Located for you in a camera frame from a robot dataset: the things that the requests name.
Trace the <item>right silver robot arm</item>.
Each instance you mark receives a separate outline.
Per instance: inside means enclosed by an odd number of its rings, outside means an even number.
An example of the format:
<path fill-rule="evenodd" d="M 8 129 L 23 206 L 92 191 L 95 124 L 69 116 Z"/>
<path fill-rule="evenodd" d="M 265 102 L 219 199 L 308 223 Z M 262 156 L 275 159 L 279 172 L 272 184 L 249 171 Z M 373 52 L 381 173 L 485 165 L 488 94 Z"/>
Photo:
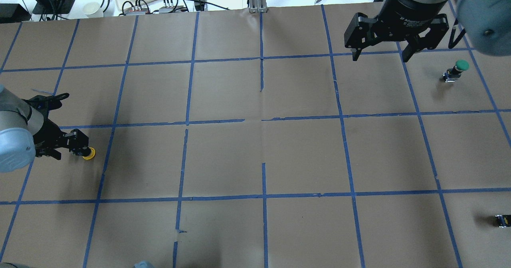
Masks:
<path fill-rule="evenodd" d="M 354 61 L 362 51 L 382 42 L 403 42 L 403 62 L 423 50 L 434 50 L 448 30 L 454 34 L 449 48 L 467 36 L 481 54 L 510 55 L 510 0 L 383 0 L 370 18 L 355 13 L 344 33 L 344 45 Z"/>

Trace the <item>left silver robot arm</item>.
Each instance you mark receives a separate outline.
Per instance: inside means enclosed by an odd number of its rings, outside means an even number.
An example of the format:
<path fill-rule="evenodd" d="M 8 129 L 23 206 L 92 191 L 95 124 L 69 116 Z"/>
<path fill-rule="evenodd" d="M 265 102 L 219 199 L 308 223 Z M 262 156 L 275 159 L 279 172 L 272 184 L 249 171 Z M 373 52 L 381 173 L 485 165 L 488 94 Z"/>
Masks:
<path fill-rule="evenodd" d="M 95 157 L 96 151 L 86 134 L 79 129 L 66 133 L 49 119 L 49 112 L 61 108 L 68 97 L 69 93 L 62 93 L 24 100 L 0 86 L 1 172 L 24 168 L 38 157 L 60 160 L 60 148 L 86 160 Z"/>

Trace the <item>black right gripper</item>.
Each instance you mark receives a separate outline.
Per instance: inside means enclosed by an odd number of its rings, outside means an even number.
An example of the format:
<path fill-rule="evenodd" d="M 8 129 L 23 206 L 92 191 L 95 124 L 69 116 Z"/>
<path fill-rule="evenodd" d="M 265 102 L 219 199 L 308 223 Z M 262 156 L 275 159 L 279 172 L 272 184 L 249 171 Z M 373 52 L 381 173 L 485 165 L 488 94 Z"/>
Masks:
<path fill-rule="evenodd" d="M 351 49 L 352 60 L 357 61 L 365 48 L 381 42 L 406 41 L 402 60 L 407 63 L 411 57 L 424 49 L 438 47 L 449 30 L 447 15 L 438 14 L 431 20 L 410 21 L 400 16 L 384 20 L 378 16 L 368 17 L 355 13 L 344 33 L 344 45 Z"/>

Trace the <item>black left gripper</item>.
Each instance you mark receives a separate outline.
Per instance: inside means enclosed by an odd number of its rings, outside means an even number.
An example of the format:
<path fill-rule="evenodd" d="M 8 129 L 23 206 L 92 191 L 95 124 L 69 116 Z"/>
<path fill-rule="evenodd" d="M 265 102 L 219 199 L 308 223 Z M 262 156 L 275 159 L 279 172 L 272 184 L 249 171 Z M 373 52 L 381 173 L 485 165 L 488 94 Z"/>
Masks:
<path fill-rule="evenodd" d="M 40 130 L 34 135 L 35 157 L 52 157 L 60 160 L 58 148 L 68 148 L 75 156 L 88 155 L 89 138 L 79 129 L 63 132 L 58 125 L 46 119 Z"/>

